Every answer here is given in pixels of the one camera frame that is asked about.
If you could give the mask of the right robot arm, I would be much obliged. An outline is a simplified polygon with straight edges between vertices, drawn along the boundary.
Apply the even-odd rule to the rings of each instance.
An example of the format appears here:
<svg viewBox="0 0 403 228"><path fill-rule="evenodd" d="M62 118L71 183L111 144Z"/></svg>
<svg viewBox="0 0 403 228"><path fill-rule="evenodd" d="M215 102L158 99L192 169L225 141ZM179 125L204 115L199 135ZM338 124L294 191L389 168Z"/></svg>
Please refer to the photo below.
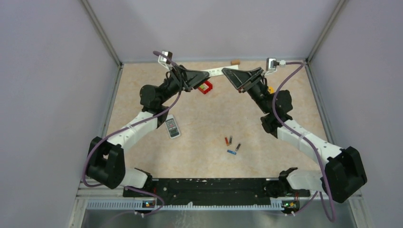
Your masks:
<svg viewBox="0 0 403 228"><path fill-rule="evenodd" d="M224 68L222 73L239 93L248 93L265 114L261 117L265 132L288 142L315 161L319 171L291 169L282 174L279 191L291 196L297 190L324 192L342 203L364 186L368 179L360 153L354 147L341 148L306 130L288 115L292 98L288 90L271 94L263 69L251 71Z"/></svg>

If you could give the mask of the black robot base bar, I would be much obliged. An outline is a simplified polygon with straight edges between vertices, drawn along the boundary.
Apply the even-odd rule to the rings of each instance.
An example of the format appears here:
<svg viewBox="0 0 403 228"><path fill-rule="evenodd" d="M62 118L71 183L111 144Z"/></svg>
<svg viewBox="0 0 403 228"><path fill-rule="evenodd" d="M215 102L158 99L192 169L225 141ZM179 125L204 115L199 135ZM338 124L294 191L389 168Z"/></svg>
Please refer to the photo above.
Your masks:
<svg viewBox="0 0 403 228"><path fill-rule="evenodd" d="M309 197L309 190L293 190L277 178L159 178L144 191L161 197L166 206L269 205L278 197Z"/></svg>

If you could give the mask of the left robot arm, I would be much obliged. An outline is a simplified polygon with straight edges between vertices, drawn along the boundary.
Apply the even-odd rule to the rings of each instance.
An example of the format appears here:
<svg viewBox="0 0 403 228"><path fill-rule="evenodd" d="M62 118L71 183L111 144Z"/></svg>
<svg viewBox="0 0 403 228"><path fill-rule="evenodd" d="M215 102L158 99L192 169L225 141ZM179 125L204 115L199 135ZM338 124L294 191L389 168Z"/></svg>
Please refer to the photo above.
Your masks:
<svg viewBox="0 0 403 228"><path fill-rule="evenodd" d="M83 183L89 187L86 177L90 177L98 182L96 186L104 185L110 189L130 186L140 196L149 195L153 188L149 181L151 175L137 168L127 168L125 153L164 124L172 108L164 106L166 101L173 96L180 98L182 92L197 89L209 78L207 71L189 70L179 65L170 68L161 85L142 86L139 92L141 112L121 129L91 141L82 173Z"/></svg>

